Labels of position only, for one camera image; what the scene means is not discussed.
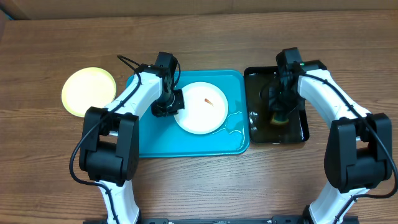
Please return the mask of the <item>green yellow sponge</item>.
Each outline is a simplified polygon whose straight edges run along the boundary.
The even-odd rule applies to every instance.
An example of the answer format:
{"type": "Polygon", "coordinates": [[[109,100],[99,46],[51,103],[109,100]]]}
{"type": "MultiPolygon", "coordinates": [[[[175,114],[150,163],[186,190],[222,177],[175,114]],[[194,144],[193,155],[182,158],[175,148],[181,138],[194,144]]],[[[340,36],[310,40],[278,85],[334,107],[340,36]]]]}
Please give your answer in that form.
{"type": "Polygon", "coordinates": [[[289,122],[289,117],[286,114],[275,112],[272,115],[270,124],[282,126],[289,122]]]}

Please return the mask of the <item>white plate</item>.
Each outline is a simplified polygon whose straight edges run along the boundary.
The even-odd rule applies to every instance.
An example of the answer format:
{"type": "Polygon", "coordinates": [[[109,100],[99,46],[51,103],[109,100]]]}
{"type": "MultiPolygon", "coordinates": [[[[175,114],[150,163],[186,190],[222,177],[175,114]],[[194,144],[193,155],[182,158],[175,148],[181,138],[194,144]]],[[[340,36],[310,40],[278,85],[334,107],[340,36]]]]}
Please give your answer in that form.
{"type": "Polygon", "coordinates": [[[225,94],[215,85],[195,82],[182,88],[185,108],[174,116],[177,124],[192,134],[208,134],[218,129],[228,114],[225,94]],[[214,107],[204,101],[208,98],[214,107]]]}

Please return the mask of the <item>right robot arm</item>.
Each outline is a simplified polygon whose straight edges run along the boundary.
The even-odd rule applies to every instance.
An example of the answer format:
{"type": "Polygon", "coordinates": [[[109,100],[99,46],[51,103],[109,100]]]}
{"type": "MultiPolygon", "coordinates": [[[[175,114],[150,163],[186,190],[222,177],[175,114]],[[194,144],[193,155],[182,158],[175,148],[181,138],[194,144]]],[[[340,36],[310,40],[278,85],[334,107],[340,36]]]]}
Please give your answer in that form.
{"type": "Polygon", "coordinates": [[[289,123],[290,113],[307,100],[329,126],[324,157],[327,177],[318,198],[303,211],[301,223],[342,223],[359,198],[390,198],[369,194],[382,181],[397,178],[392,158],[392,124],[353,101],[319,60],[277,61],[278,72],[268,94],[271,124],[289,123]]]}

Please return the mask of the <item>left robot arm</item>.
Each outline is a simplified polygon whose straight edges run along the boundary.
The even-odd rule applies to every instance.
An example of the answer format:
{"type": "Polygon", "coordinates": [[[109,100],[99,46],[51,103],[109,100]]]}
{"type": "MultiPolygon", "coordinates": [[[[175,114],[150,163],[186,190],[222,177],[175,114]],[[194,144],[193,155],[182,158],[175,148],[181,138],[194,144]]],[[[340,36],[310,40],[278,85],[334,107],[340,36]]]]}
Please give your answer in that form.
{"type": "Polygon", "coordinates": [[[106,223],[141,220],[132,189],[139,162],[139,122],[148,109],[156,117],[166,117],[183,108],[182,91],[175,87],[180,74],[177,62],[142,64],[134,68],[131,83],[113,102],[86,112],[72,157],[79,158],[80,169],[90,179],[71,176],[100,189],[108,212],[106,223]]]}

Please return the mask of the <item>yellow-green plate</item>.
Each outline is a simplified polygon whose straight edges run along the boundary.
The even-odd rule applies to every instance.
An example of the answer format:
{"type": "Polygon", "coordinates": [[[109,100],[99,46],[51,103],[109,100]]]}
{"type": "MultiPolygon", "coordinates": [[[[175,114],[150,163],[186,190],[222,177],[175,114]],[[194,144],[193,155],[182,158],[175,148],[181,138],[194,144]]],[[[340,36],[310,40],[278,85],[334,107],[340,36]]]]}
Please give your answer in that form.
{"type": "Polygon", "coordinates": [[[64,108],[77,117],[84,117],[86,111],[94,106],[103,108],[116,96],[116,82],[106,70],[87,67],[75,72],[62,88],[64,108]]]}

